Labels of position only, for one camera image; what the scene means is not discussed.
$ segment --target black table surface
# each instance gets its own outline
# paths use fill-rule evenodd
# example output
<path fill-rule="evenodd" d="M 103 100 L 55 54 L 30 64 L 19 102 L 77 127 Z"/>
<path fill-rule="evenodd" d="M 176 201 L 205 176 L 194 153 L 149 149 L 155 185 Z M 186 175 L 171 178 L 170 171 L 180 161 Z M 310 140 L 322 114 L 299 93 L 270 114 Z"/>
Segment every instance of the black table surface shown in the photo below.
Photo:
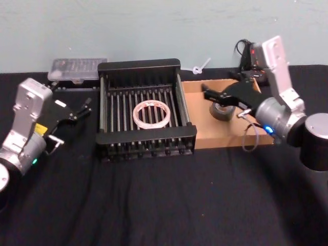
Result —
<path fill-rule="evenodd" d="M 226 78 L 227 69 L 182 73 L 182 80 Z M 308 115 L 328 112 L 328 66 L 291 66 Z M 16 88 L 45 73 L 0 74 L 0 142 L 13 120 Z M 262 88 L 270 93 L 269 88 Z M 71 108 L 98 92 L 56 92 Z M 0 245 L 327 245 L 328 173 L 299 161 L 299 149 L 261 146 L 100 163 L 97 115 L 62 130 L 0 215 Z"/>

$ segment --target clear plastic container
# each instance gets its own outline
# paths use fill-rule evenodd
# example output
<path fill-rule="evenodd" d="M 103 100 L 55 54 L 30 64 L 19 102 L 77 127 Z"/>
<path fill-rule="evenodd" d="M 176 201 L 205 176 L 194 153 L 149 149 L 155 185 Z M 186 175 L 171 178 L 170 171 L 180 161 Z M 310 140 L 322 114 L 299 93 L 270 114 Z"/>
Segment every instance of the clear plastic container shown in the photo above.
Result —
<path fill-rule="evenodd" d="M 84 80 L 98 80 L 98 64 L 107 62 L 106 58 L 60 58 L 55 59 L 48 80 L 70 80 L 82 84 Z"/>

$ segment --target cardboard tray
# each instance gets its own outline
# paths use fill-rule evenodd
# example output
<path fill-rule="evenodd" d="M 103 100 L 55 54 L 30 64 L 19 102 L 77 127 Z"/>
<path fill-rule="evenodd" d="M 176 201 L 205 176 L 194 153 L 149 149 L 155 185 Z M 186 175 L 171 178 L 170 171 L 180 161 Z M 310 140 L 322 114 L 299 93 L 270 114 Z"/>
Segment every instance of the cardboard tray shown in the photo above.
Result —
<path fill-rule="evenodd" d="M 184 81 L 183 90 L 186 98 L 190 121 L 197 127 L 196 149 L 209 149 L 221 147 L 236 147 L 242 145 L 244 131 L 249 123 L 244 119 L 238 119 L 236 114 L 241 109 L 236 108 L 235 115 L 228 121 L 219 121 L 213 118 L 209 108 L 211 101 L 205 100 L 201 91 L 201 84 L 208 85 L 211 89 L 222 91 L 232 83 L 237 82 L 233 79 Z M 256 82 L 254 89 L 260 92 Z M 248 115 L 248 119 L 256 122 L 256 119 Z M 261 128 L 257 128 L 259 133 L 259 145 L 272 145 L 273 138 Z M 256 133 L 253 127 L 248 129 L 245 139 L 246 146 L 253 146 L 256 142 Z"/>

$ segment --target white zip tie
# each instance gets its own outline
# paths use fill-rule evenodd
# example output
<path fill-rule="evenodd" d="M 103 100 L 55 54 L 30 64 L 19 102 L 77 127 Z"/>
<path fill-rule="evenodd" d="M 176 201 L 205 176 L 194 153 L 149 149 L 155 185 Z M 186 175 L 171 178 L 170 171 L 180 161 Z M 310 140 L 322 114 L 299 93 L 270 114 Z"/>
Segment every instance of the white zip tie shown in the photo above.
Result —
<path fill-rule="evenodd" d="M 201 74 L 203 72 L 203 68 L 210 62 L 211 58 L 208 58 L 203 66 L 201 67 L 194 67 L 193 69 L 191 68 L 181 68 L 181 70 L 186 70 L 186 71 L 192 71 L 194 74 Z"/>

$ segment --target transparent ring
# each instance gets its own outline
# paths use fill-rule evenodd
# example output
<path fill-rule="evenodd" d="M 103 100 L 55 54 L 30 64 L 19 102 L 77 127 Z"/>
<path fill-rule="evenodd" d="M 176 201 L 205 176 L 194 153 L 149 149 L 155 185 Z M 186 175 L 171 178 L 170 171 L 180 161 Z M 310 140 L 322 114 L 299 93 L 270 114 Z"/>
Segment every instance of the transparent ring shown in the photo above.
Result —
<path fill-rule="evenodd" d="M 149 106 L 154 106 L 154 107 L 159 107 L 163 109 L 166 112 L 166 116 L 164 119 L 160 122 L 150 124 L 150 123 L 145 123 L 139 119 L 139 111 L 141 109 L 144 109 Z M 142 129 L 156 129 L 156 128 L 163 128 L 166 126 L 171 118 L 171 111 L 170 108 L 163 102 L 157 101 L 157 100 L 147 100 L 147 101 L 142 101 L 139 103 L 135 108 L 133 109 L 133 121 L 136 123 L 137 126 L 139 126 Z"/>

